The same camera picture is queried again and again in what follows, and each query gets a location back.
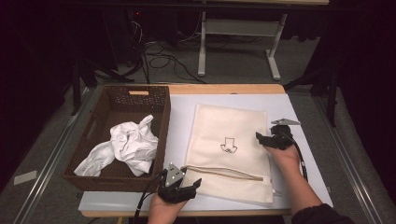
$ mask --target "dark background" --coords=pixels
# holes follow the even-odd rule
[[[396,201],[393,127],[396,88],[394,4],[384,1],[331,1],[361,8],[345,13],[290,13],[282,38],[321,36],[306,75],[326,65],[337,69],[349,113],[389,196]],[[139,18],[154,38],[177,43],[177,30],[193,32],[198,12],[155,13]],[[11,178],[51,114],[64,102],[76,59],[90,58],[107,68],[134,57],[120,9],[64,10],[54,1],[2,1],[0,6],[0,189]],[[217,13],[217,17],[271,18],[278,13]],[[305,84],[324,87],[332,74]]]

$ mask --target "basket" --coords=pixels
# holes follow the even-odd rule
[[[142,192],[150,180],[163,170],[171,103],[166,86],[104,86],[99,100],[64,171],[64,179],[85,191]],[[127,121],[139,123],[152,115],[151,131],[158,137],[156,158],[148,174],[135,176],[122,161],[114,160],[99,176],[78,176],[74,171],[91,150],[110,140],[110,129]],[[156,184],[148,189],[153,192]]]

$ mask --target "gray carpet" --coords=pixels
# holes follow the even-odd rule
[[[282,80],[273,81],[269,72],[267,61],[264,59],[263,45],[269,45],[268,39],[251,41],[251,38],[235,37],[238,41],[232,41],[221,49],[219,41],[209,42],[212,47],[207,50],[206,77],[202,77],[206,83],[279,83],[286,84],[300,77],[309,62],[310,56],[317,41],[298,42],[296,39],[282,40],[276,52],[276,61]],[[179,45],[177,48],[164,46],[164,52],[174,55],[181,63],[185,64],[191,74],[197,73],[198,46],[194,42]],[[159,46],[148,49],[148,52],[156,52]],[[151,61],[149,77],[151,83],[160,82],[190,82],[197,83],[190,78],[181,65],[177,65],[176,71],[172,64],[166,64],[167,60],[156,59]],[[120,71],[125,72],[127,68],[120,65]],[[143,72],[140,70],[135,75],[138,83],[145,83]],[[45,128],[37,138],[31,151],[26,156],[14,176],[22,175],[36,170],[48,175],[49,182],[43,183],[41,189],[35,186],[37,180],[44,176],[38,176],[19,185],[13,185],[13,179],[9,181],[0,195],[0,223],[13,223],[18,217],[17,223],[24,220],[26,223],[88,223],[91,219],[84,217],[78,211],[81,192],[68,182],[63,180],[62,173],[65,166],[78,143],[90,110],[93,108],[103,84],[117,83],[114,80],[99,79],[96,89],[89,89],[84,94],[84,107],[78,114],[78,119],[73,127],[70,121],[73,119],[72,93],[65,95],[65,104],[48,119]],[[341,214],[350,216],[356,223],[393,223],[396,220],[396,209],[384,190],[378,175],[375,172],[370,159],[364,152],[361,141],[357,136],[353,123],[348,116],[342,94],[338,94],[336,107],[336,128],[329,127],[327,120],[323,117],[323,98],[313,98],[309,94],[309,86],[294,88],[289,91],[290,100],[293,104],[297,117],[302,122],[304,133],[313,151],[318,168],[321,171],[326,186],[331,190],[334,208]],[[70,131],[63,141],[60,139],[64,131]],[[342,141],[343,148],[353,162],[363,188],[356,188],[354,178],[348,173],[348,167],[339,151]],[[58,158],[55,163],[48,164],[49,158]],[[26,199],[31,200],[31,189],[40,189],[35,195],[36,200],[28,201],[30,209],[24,203]],[[359,189],[366,189],[375,210],[366,211],[365,202],[361,200]],[[290,223],[290,217],[284,217],[285,223]],[[95,223],[117,223],[117,218],[100,218]],[[246,220],[246,223],[265,223],[256,219]]]

